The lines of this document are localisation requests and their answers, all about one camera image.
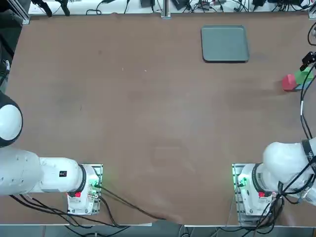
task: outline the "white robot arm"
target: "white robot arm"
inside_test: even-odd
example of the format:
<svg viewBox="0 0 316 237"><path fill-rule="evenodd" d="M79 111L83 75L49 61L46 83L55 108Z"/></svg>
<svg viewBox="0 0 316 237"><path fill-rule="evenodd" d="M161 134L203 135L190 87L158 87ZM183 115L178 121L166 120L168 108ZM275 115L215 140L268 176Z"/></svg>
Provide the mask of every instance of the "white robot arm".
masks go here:
<svg viewBox="0 0 316 237"><path fill-rule="evenodd" d="M247 164L243 168L238 176L238 185L246 215L260 216L272 201L273 194L278 193L279 183L286 187L309 164L316 154L316 138L304 144L310 149L304 148L303 143L271 143L263 153L263 163ZM295 192L308 185L313 174L311 165L287 191ZM304 190L291 196L316 205L316 183L310 182Z"/></svg>
<svg viewBox="0 0 316 237"><path fill-rule="evenodd" d="M19 137L22 126L20 108L0 92L0 196L67 192L69 212L98 213L100 190L94 186L101 180L95 168L68 158L42 158L8 147Z"/></svg>

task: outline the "red component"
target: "red component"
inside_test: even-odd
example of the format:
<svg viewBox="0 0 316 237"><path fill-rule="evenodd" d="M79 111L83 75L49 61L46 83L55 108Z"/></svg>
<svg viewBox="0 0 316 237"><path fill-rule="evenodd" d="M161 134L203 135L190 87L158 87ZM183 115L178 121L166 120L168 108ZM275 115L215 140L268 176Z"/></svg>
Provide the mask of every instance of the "red component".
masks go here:
<svg viewBox="0 0 316 237"><path fill-rule="evenodd" d="M285 77L283 77L283 80L282 80L283 90L294 91L297 86L298 84L296 83L294 74L288 74Z"/></svg>

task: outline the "gray tray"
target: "gray tray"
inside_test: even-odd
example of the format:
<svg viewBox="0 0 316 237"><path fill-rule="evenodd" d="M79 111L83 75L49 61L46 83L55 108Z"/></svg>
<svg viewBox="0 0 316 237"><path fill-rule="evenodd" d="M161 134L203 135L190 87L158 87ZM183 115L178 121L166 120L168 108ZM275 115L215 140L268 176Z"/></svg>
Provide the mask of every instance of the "gray tray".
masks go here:
<svg viewBox="0 0 316 237"><path fill-rule="evenodd" d="M205 62L245 63L249 60L244 26L206 25L202 27L201 36Z"/></svg>

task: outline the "tabletop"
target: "tabletop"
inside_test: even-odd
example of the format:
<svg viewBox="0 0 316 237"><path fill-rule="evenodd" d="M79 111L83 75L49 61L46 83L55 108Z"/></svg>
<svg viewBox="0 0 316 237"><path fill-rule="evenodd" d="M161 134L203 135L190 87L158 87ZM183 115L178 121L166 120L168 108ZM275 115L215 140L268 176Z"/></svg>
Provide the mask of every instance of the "tabletop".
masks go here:
<svg viewBox="0 0 316 237"><path fill-rule="evenodd" d="M244 25L249 62L205 63L200 31L211 24ZM7 89L24 116L14 146L102 163L107 188L170 221L226 225L232 163L261 162L271 142L304 138L299 93L280 81L312 50L311 24L298 12L33 18ZM313 90L304 105L315 131ZM66 209L64 194L34 196ZM153 221L108 202L119 223ZM64 223L9 197L1 203L3 224ZM286 203L279 225L316 226L314 211ZM93 218L110 222L104 208ZM235 206L228 224L238 225Z"/></svg>

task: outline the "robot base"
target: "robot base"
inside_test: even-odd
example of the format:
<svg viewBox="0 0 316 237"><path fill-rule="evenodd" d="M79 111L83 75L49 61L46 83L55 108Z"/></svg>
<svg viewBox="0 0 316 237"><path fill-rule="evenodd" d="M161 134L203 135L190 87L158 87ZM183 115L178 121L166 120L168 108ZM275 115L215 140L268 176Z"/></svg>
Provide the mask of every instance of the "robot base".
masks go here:
<svg viewBox="0 0 316 237"><path fill-rule="evenodd" d="M86 182L81 193L75 197L67 194L68 213L75 215L93 215L100 212L101 189L94 185L102 185L102 164L82 164L86 171Z"/></svg>
<svg viewBox="0 0 316 237"><path fill-rule="evenodd" d="M255 164L234 163L233 180L238 220L241 226L256 226L266 206L271 203L272 195L263 197L252 183L252 169Z"/></svg>

